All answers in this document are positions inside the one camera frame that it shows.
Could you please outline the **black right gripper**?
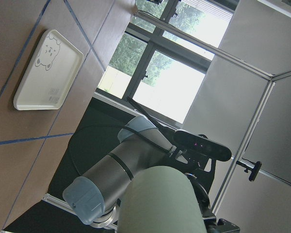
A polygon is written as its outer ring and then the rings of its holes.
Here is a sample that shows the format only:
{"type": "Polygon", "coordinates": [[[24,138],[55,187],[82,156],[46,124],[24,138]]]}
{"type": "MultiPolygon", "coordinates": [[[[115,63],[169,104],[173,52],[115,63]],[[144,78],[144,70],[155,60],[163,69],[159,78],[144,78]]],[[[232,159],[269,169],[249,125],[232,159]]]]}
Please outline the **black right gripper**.
{"type": "Polygon", "coordinates": [[[215,175],[215,159],[202,153],[173,146],[171,148],[171,167],[184,173],[190,180],[208,233],[240,232],[240,227],[226,219],[217,219],[210,209],[209,192],[215,175]]]}

